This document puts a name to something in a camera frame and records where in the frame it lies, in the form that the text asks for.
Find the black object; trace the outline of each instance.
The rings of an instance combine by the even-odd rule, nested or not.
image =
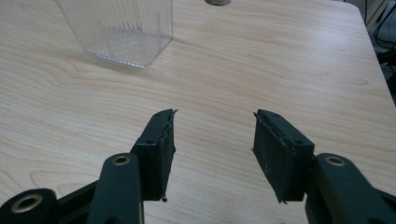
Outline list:
[[[280,202],[302,201],[309,223],[396,223],[395,197],[374,189],[356,166],[314,145],[278,114],[259,110],[253,152]]]
[[[59,200],[51,189],[30,189],[0,208],[0,224],[144,223],[143,201],[166,201],[176,111],[152,116],[130,153],[109,157],[98,181]]]

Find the clear plastic container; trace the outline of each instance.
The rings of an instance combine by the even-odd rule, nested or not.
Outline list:
[[[84,51],[147,67],[172,39],[172,0],[56,0]]]

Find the metal ring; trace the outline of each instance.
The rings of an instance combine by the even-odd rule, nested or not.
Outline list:
[[[129,158],[127,156],[118,156],[118,157],[114,158],[112,162],[115,165],[125,165],[130,160],[131,160],[131,158]]]
[[[24,213],[32,210],[43,201],[43,196],[40,194],[28,194],[21,199],[17,200],[11,206],[11,212]]]
[[[328,156],[324,160],[326,162],[328,162],[329,164],[335,165],[335,166],[345,166],[346,165],[346,162],[339,157]]]

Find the transparent box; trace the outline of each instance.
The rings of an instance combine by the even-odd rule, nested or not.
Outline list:
[[[172,0],[56,0],[82,49],[147,67],[172,39]]]

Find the light wood tabletop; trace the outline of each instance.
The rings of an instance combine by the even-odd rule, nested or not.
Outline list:
[[[356,7],[175,0],[173,34],[140,69],[83,53],[55,1],[0,1],[0,203],[91,183],[168,108],[168,203],[145,203],[147,223],[307,222],[304,202],[277,202],[251,151],[259,108],[396,195],[396,109]]]

